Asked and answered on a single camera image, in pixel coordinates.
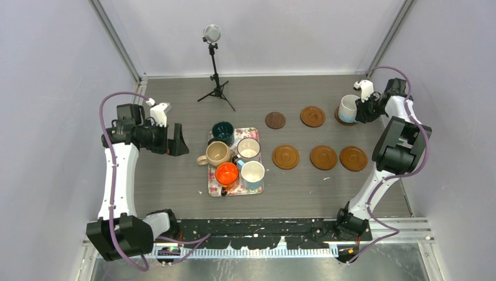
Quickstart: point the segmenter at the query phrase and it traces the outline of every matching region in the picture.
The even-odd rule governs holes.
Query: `floor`
[[[374,245],[349,267],[333,258],[187,259],[164,268],[149,262],[150,270],[139,272],[99,258],[91,280],[429,280],[417,244]]]
[[[170,102],[167,114],[169,135],[175,122],[182,123],[187,155],[172,157],[141,151],[135,175],[135,205],[139,217],[172,209],[178,218],[311,218],[335,217],[339,208],[352,199],[369,175],[370,160],[383,126],[370,124],[343,126],[333,113],[346,94],[356,94],[358,76],[230,77],[226,101],[208,97],[213,90],[208,78],[151,79],[146,95],[157,102]],[[323,109],[325,123],[318,128],[305,126],[301,110],[314,105]],[[268,128],[264,119],[273,111],[285,115],[282,129]],[[261,194],[211,197],[207,191],[207,168],[196,158],[205,154],[208,132],[218,121],[229,121],[235,128],[259,130],[262,164],[266,168],[265,190]],[[272,151],[289,144],[299,150],[300,161],[292,170],[281,170],[271,160]],[[328,145],[339,155],[347,146],[357,146],[368,156],[368,166],[350,172],[339,162],[332,170],[313,167],[309,154],[318,145]],[[393,185],[376,208],[379,217],[410,216],[401,183]]]

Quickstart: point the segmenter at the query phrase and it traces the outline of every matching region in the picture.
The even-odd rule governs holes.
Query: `mug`
[[[215,179],[222,186],[222,192],[225,194],[239,184],[239,171],[236,165],[231,162],[222,163],[215,170]]]
[[[243,162],[240,159],[234,160],[241,170],[242,184],[247,189],[255,190],[262,186],[265,168],[258,161]]]
[[[337,111],[337,116],[344,123],[353,123],[355,122],[356,117],[356,103],[360,97],[356,95],[345,95],[341,99],[341,103],[339,104],[339,109]]]
[[[212,127],[212,135],[213,138],[208,141],[208,144],[218,141],[231,146],[234,143],[234,126],[226,121],[218,122]]]
[[[247,163],[250,161],[260,161],[260,142],[253,138],[246,138],[237,144],[237,155],[235,159],[241,159]]]
[[[231,160],[231,149],[223,142],[212,142],[206,148],[205,155],[197,158],[199,165],[207,165],[217,167],[224,162]]]

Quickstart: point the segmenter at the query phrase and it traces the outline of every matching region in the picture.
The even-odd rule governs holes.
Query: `brown coaster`
[[[309,127],[319,127],[325,122],[325,113],[318,107],[305,107],[299,115],[301,122]]]
[[[337,163],[337,154],[334,149],[319,145],[310,152],[310,161],[317,169],[330,170]]]
[[[291,145],[281,145],[274,149],[272,161],[283,170],[293,169],[299,162],[299,153]]]
[[[353,126],[353,125],[356,125],[356,122],[353,122],[353,123],[346,123],[346,122],[343,122],[341,119],[339,119],[339,115],[337,114],[337,112],[339,111],[339,107],[336,108],[336,111],[334,112],[334,118],[336,118],[336,120],[341,124],[341,125],[344,125],[344,126]]]
[[[365,169],[368,162],[365,152],[355,146],[348,146],[341,150],[339,160],[345,168],[353,172],[359,172]]]
[[[271,112],[265,117],[265,124],[271,129],[281,129],[286,124],[286,117],[279,112]]]

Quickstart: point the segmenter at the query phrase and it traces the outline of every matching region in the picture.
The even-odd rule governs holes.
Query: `wall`
[[[407,192],[431,223],[448,280],[496,274],[495,9],[489,0],[418,1],[381,63],[409,75],[415,112],[433,129],[428,164]],[[376,72],[378,90],[393,77]]]
[[[221,74],[352,73],[369,67],[398,0],[101,0],[148,76],[213,73],[203,29],[222,29]]]
[[[0,27],[0,280],[74,280],[104,191],[99,103],[135,81],[88,1],[4,1]]]

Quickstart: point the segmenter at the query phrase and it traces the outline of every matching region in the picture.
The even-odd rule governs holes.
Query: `tripod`
[[[214,59],[214,54],[215,54],[215,50],[214,49],[218,49],[219,47],[217,46],[217,43],[215,44],[212,44],[212,43],[208,43],[208,50],[210,51],[210,55],[212,56],[212,64],[213,64],[213,75],[210,76],[210,80],[215,80],[215,88],[213,89],[213,91],[209,92],[208,94],[204,95],[202,98],[200,98],[198,101],[201,101],[203,100],[204,98],[208,97],[208,96],[211,96],[211,97],[216,97],[216,98],[220,98],[221,100],[225,100],[228,102],[228,104],[231,106],[231,108],[236,111],[234,109],[234,107],[232,106],[232,104],[228,101],[228,99],[226,98],[226,96],[224,95],[223,91],[224,91],[224,86],[229,83],[229,80],[227,82],[225,82],[224,84],[220,84],[219,82],[219,74],[217,74],[217,67],[215,67],[215,59]]]

